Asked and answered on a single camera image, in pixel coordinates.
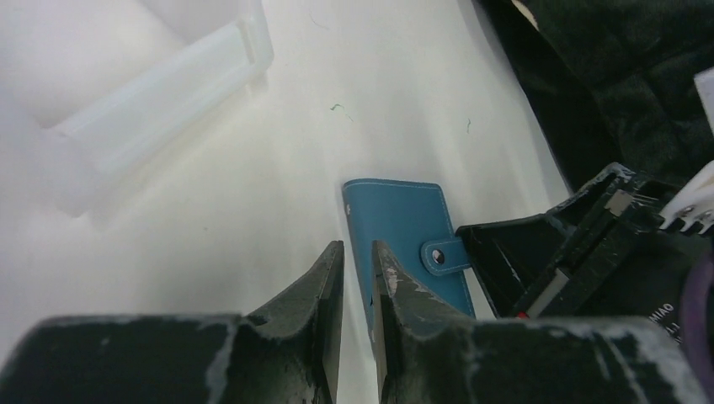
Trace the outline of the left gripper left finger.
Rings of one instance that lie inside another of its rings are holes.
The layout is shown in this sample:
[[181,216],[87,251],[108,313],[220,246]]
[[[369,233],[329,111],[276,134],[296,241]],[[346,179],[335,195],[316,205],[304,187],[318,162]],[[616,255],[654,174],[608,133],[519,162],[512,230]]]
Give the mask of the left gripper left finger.
[[1,370],[4,403],[333,403],[344,245],[241,315],[60,316]]

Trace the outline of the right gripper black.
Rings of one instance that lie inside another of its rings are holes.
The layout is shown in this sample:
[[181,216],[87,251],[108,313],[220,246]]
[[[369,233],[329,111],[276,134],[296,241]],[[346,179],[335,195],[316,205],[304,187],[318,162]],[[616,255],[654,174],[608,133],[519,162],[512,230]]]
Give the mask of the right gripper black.
[[713,233],[659,229],[682,188],[615,162],[543,213],[456,235],[497,318],[640,316],[712,345]]

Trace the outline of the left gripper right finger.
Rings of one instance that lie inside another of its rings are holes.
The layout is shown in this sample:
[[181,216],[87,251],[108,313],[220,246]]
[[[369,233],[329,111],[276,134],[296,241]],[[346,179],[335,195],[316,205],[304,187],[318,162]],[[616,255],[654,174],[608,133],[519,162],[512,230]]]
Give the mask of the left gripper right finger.
[[637,317],[478,321],[372,246],[383,403],[705,403],[685,356]]

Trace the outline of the blue leather card holder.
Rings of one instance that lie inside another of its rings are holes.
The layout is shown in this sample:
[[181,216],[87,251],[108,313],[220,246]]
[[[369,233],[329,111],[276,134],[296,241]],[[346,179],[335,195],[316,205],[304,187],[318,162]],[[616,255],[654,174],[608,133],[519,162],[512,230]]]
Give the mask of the blue leather card holder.
[[465,276],[471,264],[438,184],[358,178],[344,183],[342,195],[368,328],[374,326],[375,241],[385,242],[406,272],[428,290],[457,310],[476,315]]

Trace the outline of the black blanket with beige flowers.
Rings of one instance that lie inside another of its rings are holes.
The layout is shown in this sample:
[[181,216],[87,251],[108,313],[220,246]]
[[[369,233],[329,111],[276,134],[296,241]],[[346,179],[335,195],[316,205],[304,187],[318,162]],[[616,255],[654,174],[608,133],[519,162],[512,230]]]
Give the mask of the black blanket with beige flowers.
[[618,162],[688,179],[713,158],[695,76],[710,1],[482,1],[566,184]]

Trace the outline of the clear plastic tray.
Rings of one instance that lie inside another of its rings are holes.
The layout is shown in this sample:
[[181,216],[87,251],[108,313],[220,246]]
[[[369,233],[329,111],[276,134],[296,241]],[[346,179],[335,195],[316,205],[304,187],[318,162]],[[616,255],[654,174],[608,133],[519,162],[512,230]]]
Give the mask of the clear plastic tray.
[[260,1],[4,1],[1,175],[81,215],[273,59]]

